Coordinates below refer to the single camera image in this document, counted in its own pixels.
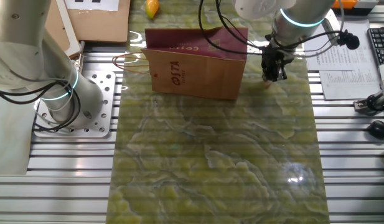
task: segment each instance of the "white paper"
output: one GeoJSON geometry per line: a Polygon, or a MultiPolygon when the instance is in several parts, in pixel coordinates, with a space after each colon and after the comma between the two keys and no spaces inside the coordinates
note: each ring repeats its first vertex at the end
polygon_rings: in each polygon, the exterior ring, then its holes
{"type": "Polygon", "coordinates": [[[118,11],[119,0],[66,0],[67,9],[118,11]]]}
{"type": "MultiPolygon", "coordinates": [[[[19,101],[35,96],[17,97],[19,101]]],[[[0,175],[25,175],[29,164],[33,104],[15,105],[0,98],[0,175]]]]}
{"type": "MultiPolygon", "coordinates": [[[[332,47],[329,51],[313,58],[307,58],[308,70],[356,70],[360,68],[372,69],[377,71],[373,50],[367,37],[367,30],[370,28],[368,20],[345,22],[344,30],[347,29],[359,38],[360,46],[356,50],[349,50],[346,45],[332,47]]],[[[322,26],[313,35],[324,32],[322,26]]],[[[327,35],[310,40],[304,44],[305,50],[316,50],[322,47],[329,38],[327,35]]]]}
{"type": "Polygon", "coordinates": [[[324,96],[327,100],[367,98],[380,91],[377,72],[368,68],[354,71],[319,71],[324,96]]]}

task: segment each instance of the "brown paper bag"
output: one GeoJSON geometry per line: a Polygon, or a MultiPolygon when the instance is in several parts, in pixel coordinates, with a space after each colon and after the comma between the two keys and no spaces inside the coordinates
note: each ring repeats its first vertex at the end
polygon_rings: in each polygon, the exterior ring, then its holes
{"type": "MultiPolygon", "coordinates": [[[[238,29],[243,36],[247,28],[238,29]]],[[[247,52],[224,28],[206,30],[210,40],[224,49],[247,52]]],[[[235,100],[246,65],[246,55],[212,47],[199,29],[146,29],[152,90],[203,98],[235,100]]]]}

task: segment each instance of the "perforated metal plate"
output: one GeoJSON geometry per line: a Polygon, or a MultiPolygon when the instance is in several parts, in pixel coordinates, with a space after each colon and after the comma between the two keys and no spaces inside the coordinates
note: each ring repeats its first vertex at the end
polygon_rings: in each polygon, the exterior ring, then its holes
{"type": "MultiPolygon", "coordinates": [[[[56,133],[34,131],[34,134],[40,138],[103,138],[110,131],[111,111],[113,109],[113,97],[115,93],[116,74],[106,71],[83,71],[83,76],[93,80],[101,89],[103,94],[103,106],[99,115],[92,119],[82,128],[75,129],[71,127],[63,128],[56,133]]],[[[43,101],[40,102],[38,113],[42,114],[47,120],[53,121],[48,107],[43,101]]],[[[44,124],[46,127],[54,127],[56,124],[49,124],[39,116],[36,119],[37,124],[44,124]]]]}

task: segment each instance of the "keyboard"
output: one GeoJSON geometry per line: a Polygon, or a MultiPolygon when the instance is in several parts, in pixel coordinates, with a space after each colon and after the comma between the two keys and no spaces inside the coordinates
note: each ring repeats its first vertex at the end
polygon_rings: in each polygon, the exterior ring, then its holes
{"type": "Polygon", "coordinates": [[[372,43],[377,65],[384,65],[384,27],[367,31],[372,43]]]}

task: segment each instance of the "bag handle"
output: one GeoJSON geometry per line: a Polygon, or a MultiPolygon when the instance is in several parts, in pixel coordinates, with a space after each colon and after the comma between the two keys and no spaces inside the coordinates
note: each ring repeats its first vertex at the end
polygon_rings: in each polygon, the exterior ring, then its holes
{"type": "Polygon", "coordinates": [[[113,57],[113,59],[111,59],[111,62],[113,62],[113,64],[124,70],[124,71],[128,71],[128,72],[136,72],[136,73],[140,73],[140,74],[145,74],[145,75],[150,75],[150,73],[147,73],[147,72],[139,72],[139,71],[135,71],[135,70],[131,70],[131,69],[127,69],[126,67],[148,67],[149,65],[119,65],[117,63],[117,60],[119,58],[130,58],[130,59],[138,59],[138,60],[147,60],[146,58],[139,58],[139,57],[129,57],[129,55],[133,55],[133,54],[143,54],[142,52],[134,52],[134,53],[128,53],[128,54],[123,54],[123,55],[119,55],[119,56],[115,56],[113,57]]]}

